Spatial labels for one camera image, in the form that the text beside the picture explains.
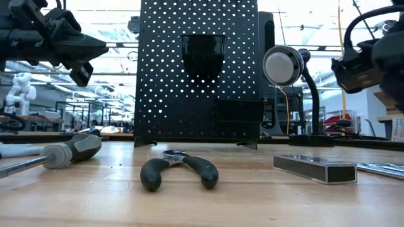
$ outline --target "pliers handle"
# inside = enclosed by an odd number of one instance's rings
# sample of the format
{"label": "pliers handle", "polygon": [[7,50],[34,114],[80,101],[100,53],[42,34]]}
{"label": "pliers handle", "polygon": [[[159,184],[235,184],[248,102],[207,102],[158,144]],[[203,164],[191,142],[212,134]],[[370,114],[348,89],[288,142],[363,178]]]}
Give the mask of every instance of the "pliers handle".
{"label": "pliers handle", "polygon": [[[191,156],[182,157],[182,161],[197,171],[197,173],[201,176],[201,182],[205,188],[214,188],[219,180],[219,173],[216,167],[210,161]],[[148,160],[142,166],[140,171],[140,180],[143,186],[145,186],[145,188],[150,192],[156,191],[162,183],[162,176],[160,172],[172,164],[173,163],[161,158],[153,158]]]}

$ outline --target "black cup holder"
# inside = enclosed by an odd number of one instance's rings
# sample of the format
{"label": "black cup holder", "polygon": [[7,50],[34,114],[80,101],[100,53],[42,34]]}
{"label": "black cup holder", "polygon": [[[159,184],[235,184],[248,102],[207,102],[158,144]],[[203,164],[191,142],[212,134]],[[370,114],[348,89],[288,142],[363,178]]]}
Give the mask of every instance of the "black cup holder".
{"label": "black cup holder", "polygon": [[227,36],[181,35],[182,60],[185,71],[192,77],[214,77],[223,66]]}

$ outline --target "black pegboard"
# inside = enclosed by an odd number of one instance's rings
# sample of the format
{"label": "black pegboard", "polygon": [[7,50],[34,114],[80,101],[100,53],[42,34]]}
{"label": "black pegboard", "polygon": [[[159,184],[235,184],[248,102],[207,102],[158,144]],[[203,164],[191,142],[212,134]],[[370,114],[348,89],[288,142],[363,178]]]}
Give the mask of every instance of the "black pegboard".
{"label": "black pegboard", "polygon": [[[215,98],[259,98],[256,0],[143,0],[140,20],[135,136],[259,137],[258,125],[223,125],[213,114]],[[187,75],[184,34],[229,37],[219,75]]]}

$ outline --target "workbench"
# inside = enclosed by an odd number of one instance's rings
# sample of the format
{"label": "workbench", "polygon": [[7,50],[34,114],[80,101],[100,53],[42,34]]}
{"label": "workbench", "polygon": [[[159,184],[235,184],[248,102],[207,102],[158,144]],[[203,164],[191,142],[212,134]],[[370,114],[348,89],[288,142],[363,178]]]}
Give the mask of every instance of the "workbench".
{"label": "workbench", "polygon": [[[167,149],[212,161],[220,179],[206,190],[187,165],[162,172],[146,191],[140,169]],[[91,160],[42,166],[0,179],[0,223],[8,226],[403,226],[404,182],[358,172],[358,183],[323,185],[272,169],[274,154],[404,163],[404,153],[361,148],[260,144],[104,142]],[[0,166],[29,158],[0,160]]]}
{"label": "workbench", "polygon": [[[52,124],[52,130],[58,132],[61,130],[63,119],[52,118],[52,117],[38,117],[38,116],[18,116],[25,121],[25,128],[23,131],[31,131],[32,127],[35,125],[43,126],[44,124]],[[5,116],[0,116],[0,124],[2,122],[7,122],[9,119]]]}

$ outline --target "white robot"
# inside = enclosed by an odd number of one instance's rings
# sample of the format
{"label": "white robot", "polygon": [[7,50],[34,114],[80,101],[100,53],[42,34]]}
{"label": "white robot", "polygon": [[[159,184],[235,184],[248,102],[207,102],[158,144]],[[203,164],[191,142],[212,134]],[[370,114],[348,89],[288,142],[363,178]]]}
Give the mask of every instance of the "white robot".
{"label": "white robot", "polygon": [[[31,86],[30,73],[18,73],[13,79],[13,87],[6,96],[4,111],[9,114],[28,115],[30,101],[37,97],[37,90]],[[20,112],[16,112],[15,103],[20,103]]]}

